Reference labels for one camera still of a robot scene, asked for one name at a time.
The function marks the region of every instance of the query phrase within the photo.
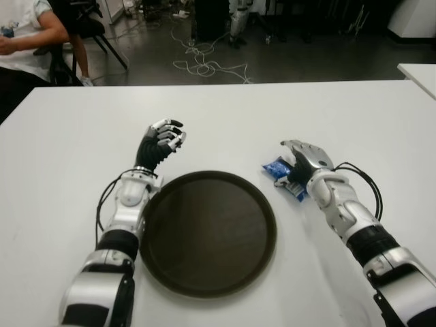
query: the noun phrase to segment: robot forearm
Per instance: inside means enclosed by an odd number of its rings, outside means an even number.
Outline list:
[[[386,325],[436,326],[434,276],[360,203],[348,179],[332,171],[333,164],[322,149],[299,141],[282,144],[296,157],[287,180],[307,184],[328,225],[376,289],[374,299]]]
[[[149,127],[135,168],[120,176],[116,209],[95,251],[85,260],[60,306],[61,325],[128,327],[134,303],[134,262],[144,232],[142,212],[149,194],[159,191],[157,164],[175,152],[186,134],[183,125],[164,119]]]

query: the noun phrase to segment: person's hand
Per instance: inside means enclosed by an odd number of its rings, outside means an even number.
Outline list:
[[[0,55],[8,56],[17,51],[16,42],[14,39],[0,36]]]

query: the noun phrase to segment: chair leg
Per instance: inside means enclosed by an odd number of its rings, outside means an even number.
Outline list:
[[[98,44],[98,46],[104,51],[104,53],[108,54],[108,51],[106,50],[106,48],[103,46],[103,44],[95,36],[93,36],[93,39],[94,39],[95,43]]]
[[[73,54],[73,74],[77,76],[77,59],[74,54]]]
[[[73,73],[71,71],[71,69],[68,67],[68,65],[64,61],[60,62],[60,64],[62,65],[63,69],[67,72],[69,77],[72,79],[73,85],[75,85],[77,87],[82,87],[83,84],[81,83],[81,81],[79,81],[79,79],[77,78],[77,75],[75,75],[75,73]]]
[[[99,35],[103,42],[105,43],[105,45],[108,46],[109,50],[114,54],[114,56],[118,59],[118,61],[120,62],[120,64],[124,67],[124,69],[127,70],[127,65],[125,64],[124,60],[122,60],[122,58],[120,57],[120,55],[118,54],[117,51],[115,51],[115,49],[110,45],[109,41],[103,36],[103,35]]]

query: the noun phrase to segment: blue package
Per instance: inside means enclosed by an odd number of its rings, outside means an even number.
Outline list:
[[[276,161],[262,166],[276,181],[282,177],[289,175],[292,171],[292,166],[284,160],[282,157],[277,158]],[[299,202],[302,202],[307,196],[306,187],[300,183],[293,182],[287,183],[284,187],[297,198]]]
[[[4,37],[8,37],[8,38],[12,39],[14,37],[14,29],[13,28],[2,27],[1,28],[1,34]]]

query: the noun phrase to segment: black cable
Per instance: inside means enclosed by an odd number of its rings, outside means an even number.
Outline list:
[[[128,170],[122,172],[116,179],[114,179],[112,182],[110,182],[110,184],[104,189],[102,196],[100,196],[100,200],[99,200],[98,205],[97,205],[97,211],[95,214],[95,249],[97,249],[97,244],[98,244],[98,229],[100,228],[100,230],[102,232],[104,231],[102,222],[100,221],[100,211],[102,210],[102,206],[103,206],[104,202],[108,199],[109,195],[114,190],[118,181],[121,179],[121,177],[126,172],[145,172],[145,173],[150,174],[150,175],[157,178],[157,175],[154,172],[150,172],[148,170],[143,170],[143,169],[139,169],[139,168],[133,168],[133,169],[128,169]]]
[[[343,162],[343,163],[339,164],[333,171],[336,171],[336,170],[349,170],[351,172],[355,172],[360,177],[362,177],[365,180],[365,182],[367,182],[367,184],[371,187],[371,189],[374,193],[374,196],[375,196],[375,218],[377,218],[378,221],[382,220],[382,214],[383,214],[383,200],[381,197],[382,194],[379,190],[379,187],[374,182],[374,180],[366,172],[364,172],[359,167],[353,165],[350,162]]]

